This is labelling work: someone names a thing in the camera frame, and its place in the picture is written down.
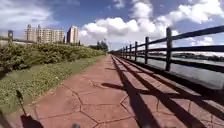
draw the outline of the green shrub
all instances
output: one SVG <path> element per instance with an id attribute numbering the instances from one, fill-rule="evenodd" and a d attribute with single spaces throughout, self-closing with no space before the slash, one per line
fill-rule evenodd
<path id="1" fill-rule="evenodd" d="M 103 55 L 104 52 L 84 46 L 33 44 L 9 44 L 0 47 L 0 67 L 7 70 L 30 68 L 32 65 L 75 61 Z"/>

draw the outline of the wooden fence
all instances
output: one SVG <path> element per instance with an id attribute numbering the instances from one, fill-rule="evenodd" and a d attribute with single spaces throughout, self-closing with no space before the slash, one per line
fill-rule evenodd
<path id="1" fill-rule="evenodd" d="M 189 61 L 176 60 L 176 59 L 174 60 L 171 58 L 172 52 L 224 52 L 224 45 L 192 46 L 192 47 L 177 47 L 177 48 L 172 47 L 172 41 L 174 40 L 186 39 L 189 37 L 197 37 L 197 36 L 203 36 L 203 35 L 209 35 L 209 34 L 217 34 L 221 32 L 224 32 L 224 26 L 207 28 L 207 29 L 203 29 L 199 31 L 188 32 L 188 33 L 172 36 L 172 30 L 170 28 L 167 28 L 165 38 L 149 42 L 149 37 L 146 37 L 144 44 L 138 45 L 138 42 L 135 42 L 135 46 L 132 46 L 132 45 L 130 45 L 129 47 L 126 46 L 125 48 L 122 48 L 116 51 L 115 54 L 118 54 L 122 57 L 129 58 L 129 59 L 131 59 L 131 57 L 134 57 L 135 61 L 137 61 L 138 57 L 144 58 L 145 64 L 148 64 L 148 59 L 164 61 L 166 62 L 166 67 L 165 67 L 166 71 L 170 71 L 170 65 L 173 63 L 173 64 L 179 64 L 179 65 L 207 69 L 211 71 L 224 73 L 224 67 L 220 65 L 189 62 Z M 158 44 L 162 42 L 166 42 L 167 48 L 150 49 L 149 47 L 152 44 Z M 139 47 L 145 47 L 145 48 L 143 50 L 138 50 Z M 166 52 L 166 58 L 149 56 L 150 52 Z"/>

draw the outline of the river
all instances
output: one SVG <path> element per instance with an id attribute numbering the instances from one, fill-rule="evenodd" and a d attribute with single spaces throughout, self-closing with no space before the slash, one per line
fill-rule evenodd
<path id="1" fill-rule="evenodd" d="M 224 66 L 224 62 L 213 62 L 213 61 L 207 61 L 207 60 L 181 59 L 181 58 L 172 58 L 172 59 Z M 144 62 L 144 58 L 137 58 L 137 61 Z M 165 66 L 166 66 L 165 62 L 152 60 L 152 59 L 148 59 L 148 64 L 162 68 L 162 69 L 165 69 Z M 219 72 L 187 67 L 187 66 L 182 66 L 178 64 L 171 64 L 170 71 L 177 74 L 181 74 L 183 76 L 187 76 L 190 78 L 198 79 L 206 83 L 209 83 L 212 85 L 212 87 L 209 87 L 209 88 L 221 89 L 224 86 L 224 74 Z"/>

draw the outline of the building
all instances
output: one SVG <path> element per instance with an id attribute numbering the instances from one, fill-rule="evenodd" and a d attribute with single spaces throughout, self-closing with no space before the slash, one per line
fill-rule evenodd
<path id="1" fill-rule="evenodd" d="M 57 43 L 64 42 L 64 31 L 53 30 L 48 28 L 41 28 L 38 25 L 37 28 L 31 27 L 29 24 L 24 33 L 25 40 L 34 41 L 38 43 Z"/>
<path id="2" fill-rule="evenodd" d="M 79 29 L 76 26 L 72 26 L 67 32 L 67 42 L 68 43 L 78 43 L 79 42 Z"/>

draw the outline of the paved walkway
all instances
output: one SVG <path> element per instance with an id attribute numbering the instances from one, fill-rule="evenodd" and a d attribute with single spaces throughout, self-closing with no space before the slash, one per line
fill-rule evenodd
<path id="1" fill-rule="evenodd" d="M 223 106 L 111 56 L 25 109 L 44 128 L 224 127 Z M 21 127 L 21 114 L 9 116 L 13 127 Z"/>

